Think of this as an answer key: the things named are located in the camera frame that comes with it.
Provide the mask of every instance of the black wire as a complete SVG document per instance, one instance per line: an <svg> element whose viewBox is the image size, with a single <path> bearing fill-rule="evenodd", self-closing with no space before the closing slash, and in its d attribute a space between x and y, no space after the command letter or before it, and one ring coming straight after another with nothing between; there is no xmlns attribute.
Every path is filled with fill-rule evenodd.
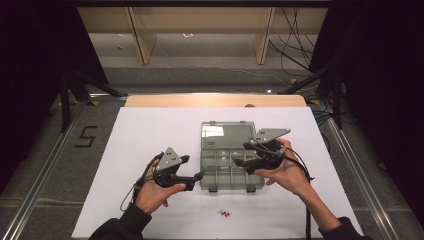
<svg viewBox="0 0 424 240"><path fill-rule="evenodd" d="M299 51L305 51L305 52L307 52L307 53L312 54L312 52L311 52L311 51L308 51L308 50L302 50L301 48L294 47L294 46L292 46L292 45L288 44L287 42L285 42L285 41L281 38L280 34L278 34L277 36L278 36L278 38L280 39L280 41L281 41L284 45L287 45L287 47L289 47L289 48L293 48L293 49L296 49L296 50L299 50Z"/></svg>
<svg viewBox="0 0 424 240"><path fill-rule="evenodd" d="M315 45L312 43L311 39L309 39L308 35L305 34L306 39L308 39L309 43L312 45L313 48L315 48Z"/></svg>
<svg viewBox="0 0 424 240"><path fill-rule="evenodd" d="M147 172L149 171L150 167L153 165L153 163L155 162L156 159L158 159L158 156L155 156L150 162L149 164L147 164L146 169L143 172L143 175L141 175L141 177L137 180L137 182L131 187L130 191L127 193L127 195L125 196L125 198L122 200L121 202L121 206L119 207L119 209L121 209L122 212L124 212L126 209L122 208L122 205L124 205L125 200L128 198L128 196L130 195L131 191L134 190L133 192L133 199L134 199L134 195L136 194L136 192L138 192L138 190L141 188L141 186L144 183L144 179L146 178Z"/></svg>
<svg viewBox="0 0 424 240"><path fill-rule="evenodd" d="M271 40L268 40L268 42L275 48L275 50L277 50L277 52L279 52L280 54L284 55L285 57L287 57L288 59L292 60L293 62L295 62L297 65L301 66L302 68L308 70L308 67L306 67L305 65L301 64L300 62L296 61L294 58L290 57L289 55L287 55L286 53L284 53L284 49L283 51L280 50L279 48L277 48L272 42Z"/></svg>
<svg viewBox="0 0 424 240"><path fill-rule="evenodd" d="M299 28L298 28L298 25L297 25L297 7L293 8L293 11L294 11L293 25L290 23L290 20L287 17L287 14L284 11L284 8L282 8L282 10L283 10L284 17L286 18L286 21L287 21L287 23L289 24L289 27L290 27L290 35L289 35L289 38L287 39L287 42L289 42L290 36L293 34L293 36L296 38L297 42L299 43L299 47L302 49L302 55L303 55L303 58L305 59L306 63L308 63L308 60L310 62L309 56L306 54L305 49L303 48L302 42L300 41Z"/></svg>

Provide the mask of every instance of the floor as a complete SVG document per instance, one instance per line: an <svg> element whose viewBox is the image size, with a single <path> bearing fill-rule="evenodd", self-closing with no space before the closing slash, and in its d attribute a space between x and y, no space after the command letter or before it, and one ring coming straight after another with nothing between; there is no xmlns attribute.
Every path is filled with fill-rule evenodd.
<svg viewBox="0 0 424 240"><path fill-rule="evenodd" d="M309 36L312 43L316 36ZM258 93L276 94L301 81L309 72L283 58L272 46L268 47L264 65L257 65L252 40L247 35L159 35L152 58L148 65L140 65L130 35L93 34L92 41L104 67L110 85L119 91L137 93ZM271 41L280 49L284 44L279 36ZM312 51L313 46L301 38L303 47ZM289 41L298 46L296 41ZM301 64L307 64L299 50L287 47L285 53ZM328 143L329 152L339 174L346 194L366 235L379 239L424 239L424 231L405 203L390 176L376 165L378 159L372 147L355 121L354 115L342 117L343 130L334 130L332 119L325 113L331 99L312 100L317 83L308 86L298 94L305 97L308 106L316 112L317 124ZM34 142L28 159L23 161L9 185L0 197L0 229L5 234L8 225L16 216L27 194L32 191L38 174L51 162L51 171L32 212L22 220L24 226L17 233L19 239L70 239L79 213L89 192L98 164L102 158L109 135L112 131L119 108L124 99L103 96L103 92L87 86L96 98L88 104L75 102L72 129L64 138L63 148L51 160L52 149L56 149L61 138L61 110L57 100L51 108L51 115L45 120L38 140ZM349 112L347 102L343 111ZM89 140L81 139L93 136ZM349 154L341 147L339 136L345 136L354 158L363 170L368 184L372 187L385 213L393 224L396 236L388 238L375 219L373 207L367 194L358 182L349 164Z"/></svg>

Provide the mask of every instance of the white paper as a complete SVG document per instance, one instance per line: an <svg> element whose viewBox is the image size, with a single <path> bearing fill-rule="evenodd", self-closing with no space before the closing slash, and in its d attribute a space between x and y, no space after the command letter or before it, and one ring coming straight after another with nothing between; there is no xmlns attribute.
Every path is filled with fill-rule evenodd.
<svg viewBox="0 0 424 240"><path fill-rule="evenodd" d="M190 155L178 175L200 170L201 124L253 121L260 128L290 128L284 136L305 161L312 185L338 216L347 216L362 233L311 110L280 108L121 108L103 159L84 203L73 238L88 238L110 218L119 218L122 200L150 160L172 147ZM209 194L197 183L192 192L172 196L143 231L159 239L281 239L305 237L305 206L279 185L254 194L219 191ZM230 212L225 217L219 210ZM312 220L312 237L321 237Z"/></svg>

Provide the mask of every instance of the cable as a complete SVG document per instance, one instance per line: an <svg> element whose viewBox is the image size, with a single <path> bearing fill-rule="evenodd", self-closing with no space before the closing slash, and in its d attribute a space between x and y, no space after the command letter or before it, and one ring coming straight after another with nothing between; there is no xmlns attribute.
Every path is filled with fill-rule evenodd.
<svg viewBox="0 0 424 240"><path fill-rule="evenodd" d="M128 203L128 206L129 206L129 204L131 204L131 203L134 203L135 202L135 199L137 198L137 195L138 195L138 191L140 190L140 188L143 186L143 183L145 182L145 178L146 178L146 176L147 176L147 172L149 171L149 169L150 169L150 167L153 165L153 163L156 161L156 159L161 159L162 158L162 156L163 156L163 152L162 153L160 153L159 155L157 155L157 156L155 156L150 162L149 162L149 164L147 164L147 167L146 167L146 169L144 170L144 172L143 172L143 175L141 175L141 177L139 178L139 179L137 179L137 181L135 182L135 184L131 187L131 189L130 189L130 191L127 193L127 195L125 196L125 198L122 200L122 202L121 202L121 205L120 205L120 207L119 207L119 209L122 211L122 212L124 212L125 210L127 210L127 208L126 209L123 209L122 208L122 205L124 205L124 202L125 202L125 200L128 198L128 196L130 195L130 193L131 193L131 191L132 190L134 190L133 191L133 197L132 197L132 199L131 199L131 201Z"/></svg>
<svg viewBox="0 0 424 240"><path fill-rule="evenodd" d="M309 39L308 35L305 34L306 39L308 39L309 43L312 45L313 48L315 48L315 45L312 43L311 39Z"/></svg>
<svg viewBox="0 0 424 240"><path fill-rule="evenodd" d="M284 43L284 45L287 45L287 47L289 47L289 48L293 48L293 49L296 49L296 50L299 50L299 51L305 51L305 52L307 52L307 53L311 53L311 54L312 54L312 52L311 52L311 51L303 50L303 49L301 49L301 48L294 47L294 46L292 46L292 45L288 44L287 42L285 42L285 41L281 38L280 34L278 34L277 36L278 36L278 38L280 39L280 41L281 41L282 43Z"/></svg>
<svg viewBox="0 0 424 240"><path fill-rule="evenodd" d="M290 57L289 55L285 54L283 51L281 51L280 49L278 49L272 42L271 40L268 40L268 42L275 48L275 50L277 50L277 52L281 53L283 56L287 57L288 59L292 60L293 62L295 62L297 65L301 66L302 68L304 68L305 70L308 70L308 67L306 67L305 65L301 64L300 62L296 61L294 58Z"/></svg>
<svg viewBox="0 0 424 240"><path fill-rule="evenodd" d="M263 145L262 143L260 143L260 142L259 142L259 141L257 141L256 139L249 138L249 140L253 140L253 141L254 141L254 142L256 142L259 146L261 146L261 147L262 147L262 149L261 149L261 148L259 148L258 146L255 146L254 144L252 144L252 142L250 142L250 145L251 145L253 148L255 148L255 149L257 149L257 150L260 150L260 151L263 151L263 152L266 152L266 153L269 153L269 154L272 154L272 155L275 155L275 156L281 156L281 153L280 153L280 152L273 152L273 151L271 151L270 149L268 149L267 147L265 147L265 145ZM303 171L303 172L304 172L304 174L305 174L306 179L307 179L307 180L308 180L308 182L310 183L310 182L311 182L311 180L313 180L313 178L311 178L311 177L310 177L310 175L309 175L309 170L308 170L308 168L306 167L306 164L305 164L305 162L303 161L303 159L302 159L302 158L300 157L300 155L299 155L296 151L294 151L293 149L291 149L291 148L286 148L286 150L292 151L292 152L293 152L293 154L295 154L295 155L297 156L297 158L299 158L299 160L302 162L302 164L301 164L299 161L296 161L295 159L290 158L290 157L288 157L288 156L286 156L286 155L284 155L284 154L282 154L283 159L288 160L288 161L290 161L290 162L294 163L296 166L298 166L300 169L302 169L302 171ZM308 208L306 208L306 229L305 229L305 234L306 234L306 239L307 239L307 240L312 239L312 238L311 238L311 212L309 211L309 209L308 209Z"/></svg>
<svg viewBox="0 0 424 240"><path fill-rule="evenodd" d="M297 25L297 7L293 8L293 11L294 11L293 25L290 23L290 20L287 17L287 14L286 14L286 11L284 10L284 8L282 8L282 11L283 11L284 17L286 18L286 21L287 21L287 23L289 24L289 27L290 27L290 35L289 35L289 38L287 39L287 42L290 40L290 37L293 34L295 39L299 43L299 47L302 50L302 55L303 55L303 58L305 59L306 63L308 63L308 61L310 62L309 56L306 54L305 49L303 48L302 42L300 41L299 27Z"/></svg>

